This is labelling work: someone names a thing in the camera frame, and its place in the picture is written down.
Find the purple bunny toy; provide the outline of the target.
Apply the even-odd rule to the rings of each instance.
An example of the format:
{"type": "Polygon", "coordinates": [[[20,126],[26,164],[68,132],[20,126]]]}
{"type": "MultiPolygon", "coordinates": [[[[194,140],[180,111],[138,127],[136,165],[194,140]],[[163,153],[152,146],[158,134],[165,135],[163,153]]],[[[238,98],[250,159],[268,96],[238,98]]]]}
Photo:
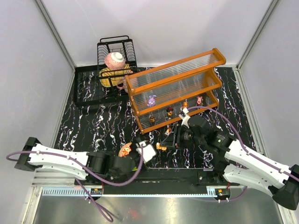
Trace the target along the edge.
{"type": "Polygon", "coordinates": [[[148,96],[148,100],[147,100],[147,106],[148,107],[153,107],[156,104],[156,97],[157,95],[150,95],[148,96]]]}

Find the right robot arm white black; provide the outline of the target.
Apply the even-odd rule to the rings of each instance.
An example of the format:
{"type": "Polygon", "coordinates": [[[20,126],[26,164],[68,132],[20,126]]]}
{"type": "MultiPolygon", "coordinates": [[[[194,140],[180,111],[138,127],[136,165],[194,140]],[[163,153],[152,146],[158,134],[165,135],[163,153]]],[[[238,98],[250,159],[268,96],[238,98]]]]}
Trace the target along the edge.
{"type": "Polygon", "coordinates": [[[199,146],[213,155],[212,166],[217,175],[269,196],[279,205],[296,210],[299,204],[299,166],[289,167],[245,146],[241,140],[196,115],[175,124],[157,147],[185,149],[199,146]]]}

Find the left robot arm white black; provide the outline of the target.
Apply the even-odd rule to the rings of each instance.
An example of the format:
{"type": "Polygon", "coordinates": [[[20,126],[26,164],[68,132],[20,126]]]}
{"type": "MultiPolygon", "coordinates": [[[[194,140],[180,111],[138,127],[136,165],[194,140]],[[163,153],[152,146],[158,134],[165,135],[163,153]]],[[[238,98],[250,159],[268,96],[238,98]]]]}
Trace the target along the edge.
{"type": "Polygon", "coordinates": [[[107,180],[128,176],[140,162],[145,164],[155,155],[153,146],[140,139],[129,146],[128,154],[119,156],[107,151],[62,151],[29,137],[14,167],[29,172],[38,168],[54,170],[83,181],[95,181],[98,177],[107,180]]]}

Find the small orange figure toy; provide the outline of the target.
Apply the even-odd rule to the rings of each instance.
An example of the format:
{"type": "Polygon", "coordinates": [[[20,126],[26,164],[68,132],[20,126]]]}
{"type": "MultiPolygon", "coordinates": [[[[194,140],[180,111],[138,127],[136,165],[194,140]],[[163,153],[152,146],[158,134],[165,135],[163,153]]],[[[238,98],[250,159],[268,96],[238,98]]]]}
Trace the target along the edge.
{"type": "Polygon", "coordinates": [[[156,148],[157,148],[157,150],[162,150],[162,151],[167,150],[167,147],[161,146],[159,142],[156,143],[156,148]]]}

